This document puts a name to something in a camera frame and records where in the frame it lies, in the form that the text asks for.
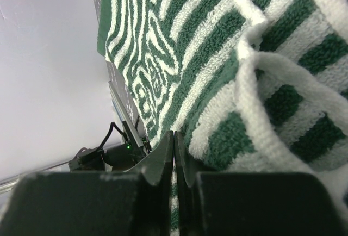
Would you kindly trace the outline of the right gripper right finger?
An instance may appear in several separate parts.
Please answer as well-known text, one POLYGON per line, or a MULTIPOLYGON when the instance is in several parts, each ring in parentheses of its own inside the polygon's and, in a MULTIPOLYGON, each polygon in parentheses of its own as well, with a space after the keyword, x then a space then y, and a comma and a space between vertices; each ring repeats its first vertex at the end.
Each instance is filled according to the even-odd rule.
POLYGON ((175 133, 180 235, 345 235, 322 183, 298 172, 217 172, 175 133))

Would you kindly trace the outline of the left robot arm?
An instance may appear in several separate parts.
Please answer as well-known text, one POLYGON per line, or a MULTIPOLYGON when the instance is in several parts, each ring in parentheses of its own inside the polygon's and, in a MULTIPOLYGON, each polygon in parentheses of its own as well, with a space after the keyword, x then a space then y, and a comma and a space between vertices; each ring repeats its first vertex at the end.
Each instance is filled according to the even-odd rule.
POLYGON ((132 131, 129 124, 123 121, 123 130, 115 122, 110 123, 107 135, 95 148, 81 148, 68 162, 70 171, 126 171, 152 152, 146 137, 140 138, 141 145, 136 143, 137 131, 132 131), (124 143, 105 149, 104 146, 113 130, 117 130, 124 138, 124 143))

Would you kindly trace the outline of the green white striped towel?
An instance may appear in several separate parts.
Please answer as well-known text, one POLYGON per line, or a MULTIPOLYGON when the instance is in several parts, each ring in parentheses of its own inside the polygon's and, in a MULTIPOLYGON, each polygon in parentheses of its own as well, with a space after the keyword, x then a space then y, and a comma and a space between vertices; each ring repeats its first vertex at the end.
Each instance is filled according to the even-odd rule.
POLYGON ((347 0, 101 0, 97 50, 150 145, 218 171, 304 172, 347 227, 347 0))

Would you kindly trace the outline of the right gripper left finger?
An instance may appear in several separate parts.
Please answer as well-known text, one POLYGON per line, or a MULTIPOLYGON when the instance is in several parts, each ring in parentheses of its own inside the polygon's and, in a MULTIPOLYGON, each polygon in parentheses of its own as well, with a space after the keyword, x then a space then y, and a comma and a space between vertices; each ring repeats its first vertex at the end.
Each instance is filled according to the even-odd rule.
POLYGON ((19 181, 1 235, 169 235, 174 135, 125 172, 42 172, 19 181))

